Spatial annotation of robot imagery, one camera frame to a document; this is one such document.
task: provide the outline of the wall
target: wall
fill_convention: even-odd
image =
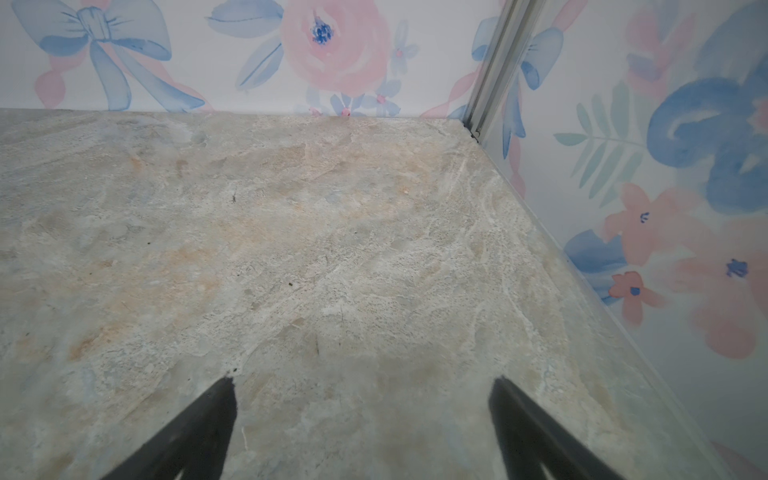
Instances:
[[[741,478],[768,478],[768,2],[553,0],[483,146]]]
[[[13,0],[0,107],[446,117],[499,0]]]

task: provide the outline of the blue flower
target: blue flower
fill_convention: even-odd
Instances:
[[[390,60],[390,66],[392,67],[392,74],[405,74],[408,73],[407,61],[414,58],[419,53],[419,46],[410,44],[406,45],[408,41],[408,21],[403,20],[397,25],[397,31],[395,32],[395,48],[392,50],[392,59]]]
[[[400,107],[393,101],[387,100],[387,97],[394,97],[400,92],[400,80],[387,81],[384,77],[384,82],[376,89],[376,96],[366,95],[362,99],[362,106],[364,108],[375,108],[376,117],[394,117],[400,113]]]
[[[714,160],[704,193],[721,214],[768,207],[768,136],[750,122],[755,103],[768,98],[766,22],[768,2],[731,15],[699,50],[700,78],[664,99],[648,126],[648,152],[659,163],[690,168]]]
[[[341,94],[341,98],[339,99],[339,95],[333,95],[331,97],[331,107],[333,107],[333,111],[340,117],[365,117],[366,114],[361,111],[355,111],[362,105],[364,97],[364,94],[356,98]]]

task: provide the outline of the green leaf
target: green leaf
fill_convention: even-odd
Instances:
[[[605,116],[605,107],[603,106],[603,99],[600,95],[592,97],[592,114],[594,115],[594,121],[598,123],[598,127],[606,137],[611,136],[611,128],[608,127],[608,117]]]
[[[554,137],[566,147],[573,147],[587,140],[584,134],[554,134]]]
[[[606,145],[607,145],[607,142],[603,142],[603,144],[600,147],[598,147],[596,151],[594,151],[592,158],[589,159],[589,162],[587,163],[587,167],[584,169],[584,173],[581,175],[581,180],[578,183],[579,188],[582,188],[584,184],[587,183],[587,180],[589,180],[589,177],[592,176],[594,171],[598,169],[600,162],[603,160],[603,155],[605,154]]]
[[[613,185],[611,185],[611,188],[608,189],[608,192],[605,193],[605,197],[603,197],[603,201],[600,202],[601,207],[605,207],[606,205],[614,201],[619,196],[616,185],[632,180],[632,176],[634,175],[634,172],[637,170],[637,168],[640,166],[642,162],[643,162],[643,152],[639,151],[633,154],[631,157],[629,157],[629,160],[627,160],[627,163],[624,164],[624,168],[621,169],[621,172],[616,177],[616,181],[614,182]]]
[[[592,135],[592,122],[589,120],[589,114],[584,105],[576,105],[576,115],[578,116],[578,123],[581,124],[581,128],[584,128],[587,135]]]
[[[584,147],[584,150],[581,152],[581,156],[578,158],[578,161],[576,162],[576,166],[574,167],[574,170],[571,172],[571,176],[573,177],[576,172],[578,172],[581,167],[584,166],[584,162],[587,161],[589,158],[589,154],[592,153],[592,148],[594,147],[594,138],[590,138],[589,142],[587,142],[587,146]]]
[[[603,167],[598,172],[598,176],[594,179],[592,188],[589,189],[590,198],[593,198],[595,195],[597,195],[600,189],[605,186],[605,184],[608,182],[608,179],[611,178],[611,175],[613,175],[614,170],[616,170],[616,166],[619,164],[619,160],[623,154],[624,145],[617,145],[611,154],[608,155],[608,158],[605,159],[605,163],[603,163]]]
[[[614,124],[616,134],[620,138],[626,138],[629,134],[629,87],[623,81],[614,87],[611,122]]]
[[[635,94],[632,99],[634,100],[634,119],[637,122],[637,131],[640,132],[641,143],[644,144],[648,139],[650,117],[654,114],[656,107],[651,99],[642,95]]]

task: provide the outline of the pink rose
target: pink rose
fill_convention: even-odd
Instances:
[[[354,98],[386,74],[389,27],[373,0],[290,0],[280,35],[287,61],[313,87]]]

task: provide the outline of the wallpaper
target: wallpaper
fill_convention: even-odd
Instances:
[[[12,0],[0,5],[0,107],[458,117],[501,9]]]
[[[768,478],[768,1],[549,2],[483,147],[741,478]]]

